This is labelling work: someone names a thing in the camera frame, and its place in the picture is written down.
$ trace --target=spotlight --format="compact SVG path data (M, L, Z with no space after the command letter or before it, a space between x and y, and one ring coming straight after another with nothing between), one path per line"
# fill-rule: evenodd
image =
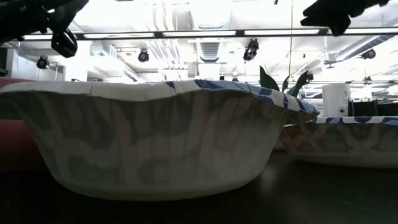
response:
M39 69L48 69L49 65L50 65L50 63L49 63L48 56L40 56L39 60L36 63L36 66Z
M141 53L138 55L138 61L140 62L147 62L149 61L149 54L148 50L142 49Z
M365 77L363 80L367 83L367 82L372 81L372 78L370 76L368 76L368 77Z
M308 82L313 80L313 73L312 72L308 72L307 80L308 80Z
M363 59L373 59L376 56L376 51L374 51L373 49L368 50L367 52L363 53L361 55L361 58Z
M250 39L248 45L243 54L243 60L250 61L253 60L257 55L257 50L259 49L259 42L257 39Z

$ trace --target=dark table surface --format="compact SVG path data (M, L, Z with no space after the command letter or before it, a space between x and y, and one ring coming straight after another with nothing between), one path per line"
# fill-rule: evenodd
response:
M2 171L0 190L1 223L398 223L398 170L321 166L283 152L246 186L191 200L90 198L63 188L47 170Z

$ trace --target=ceiling duct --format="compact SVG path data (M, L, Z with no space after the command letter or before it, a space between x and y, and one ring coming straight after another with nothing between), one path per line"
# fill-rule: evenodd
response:
M195 30L226 30L232 13L232 0L191 0L190 12ZM199 57L204 62L217 62L222 43L199 43Z
M174 10L170 3L160 0L158 6L148 6L146 13L146 29L155 30L176 30L174 26ZM180 57L177 40L146 40L147 48L152 52L154 59L158 61L159 68L181 67L183 62Z
M384 27L398 27L398 18L393 19L392 21L384 25ZM395 36L395 34L366 36L361 40L355 42L354 44L348 46L347 48L339 51L337 54L335 54L334 58L337 62L348 60L372 49L373 47Z
M111 44L94 42L91 45L90 54L95 67L101 68L111 76L123 74L132 81L140 80L139 76L133 72L122 60L118 59L117 50Z

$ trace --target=bowl rim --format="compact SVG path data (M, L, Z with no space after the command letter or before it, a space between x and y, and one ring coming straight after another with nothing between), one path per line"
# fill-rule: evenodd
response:
M306 122L319 114L314 105L296 97L268 88L230 81L186 80L137 85L98 82L21 82L1 88L0 95L23 91L97 96L125 101L159 100L193 91L243 91L280 108L295 112L290 114L290 118L297 122Z
M307 123L315 124L386 124L398 126L398 116L317 117Z

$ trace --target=paper bowl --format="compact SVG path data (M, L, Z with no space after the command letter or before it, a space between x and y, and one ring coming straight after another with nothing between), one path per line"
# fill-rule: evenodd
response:
M280 140L297 159L354 167L398 167L398 117L316 118L285 127Z
M287 119L317 109L274 90L192 80L6 86L54 178L84 195L176 200L238 188L263 170Z

